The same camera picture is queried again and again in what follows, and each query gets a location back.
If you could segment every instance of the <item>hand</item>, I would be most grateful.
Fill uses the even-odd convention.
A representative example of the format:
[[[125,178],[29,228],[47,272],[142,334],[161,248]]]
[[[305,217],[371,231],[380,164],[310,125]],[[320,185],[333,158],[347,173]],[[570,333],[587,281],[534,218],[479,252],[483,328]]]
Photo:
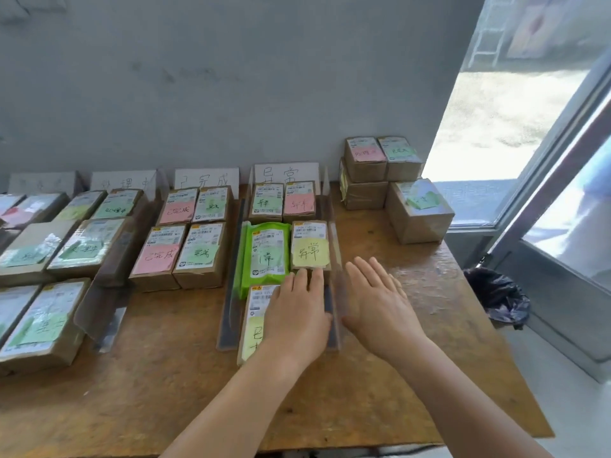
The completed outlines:
[[[273,346],[298,376],[327,346],[333,317],[325,312],[324,286],[320,268],[312,272],[309,290],[306,269],[291,273],[274,290],[265,311],[261,347]]]
[[[372,354],[395,366],[427,337],[401,283],[372,257],[346,263],[353,315],[342,323]]]

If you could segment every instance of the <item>yellow sticky note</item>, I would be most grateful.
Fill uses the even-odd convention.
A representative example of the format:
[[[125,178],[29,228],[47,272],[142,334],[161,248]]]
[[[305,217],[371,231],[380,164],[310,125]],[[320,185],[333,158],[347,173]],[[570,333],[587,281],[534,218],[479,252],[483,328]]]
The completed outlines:
[[[244,346],[242,346],[242,360],[255,353],[256,348],[263,340],[263,317],[251,316],[246,320],[246,331],[244,332]]]
[[[321,238],[293,239],[295,267],[326,267],[329,265],[329,241]]]
[[[56,220],[79,220],[85,213],[89,206],[66,206],[63,211],[55,217]]]

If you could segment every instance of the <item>right hand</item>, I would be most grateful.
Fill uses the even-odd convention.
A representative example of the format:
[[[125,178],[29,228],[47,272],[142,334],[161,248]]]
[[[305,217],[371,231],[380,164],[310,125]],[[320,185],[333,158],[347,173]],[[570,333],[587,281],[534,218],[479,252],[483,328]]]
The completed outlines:
[[[372,354],[395,366],[428,338],[401,283],[372,257],[347,262],[354,313],[341,322]]]

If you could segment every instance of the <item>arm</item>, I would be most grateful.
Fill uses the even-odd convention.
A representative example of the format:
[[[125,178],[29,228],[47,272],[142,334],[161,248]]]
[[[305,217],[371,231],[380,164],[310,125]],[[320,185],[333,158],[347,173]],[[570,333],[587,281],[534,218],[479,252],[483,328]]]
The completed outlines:
[[[325,350],[330,330],[322,270],[312,273],[309,291],[306,270],[291,273],[272,295],[260,346],[161,458],[255,456],[286,394]]]
[[[343,323],[424,403],[454,458],[551,458],[426,337],[401,284],[371,258],[346,269],[355,313]]]

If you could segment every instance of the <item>white paper sign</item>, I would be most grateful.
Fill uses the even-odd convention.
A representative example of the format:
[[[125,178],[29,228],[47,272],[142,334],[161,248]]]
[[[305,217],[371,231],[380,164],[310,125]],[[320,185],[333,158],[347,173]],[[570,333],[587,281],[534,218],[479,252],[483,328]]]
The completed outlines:
[[[255,183],[289,183],[309,180],[314,180],[316,194],[320,194],[318,162],[255,164]]]
[[[153,201],[157,190],[157,170],[93,172],[91,174],[90,191],[104,189],[111,192],[117,188],[141,189],[149,201]]]
[[[174,189],[231,186],[233,198],[240,196],[240,169],[176,169]]]
[[[66,193],[71,198],[82,191],[76,172],[11,173],[9,193]]]

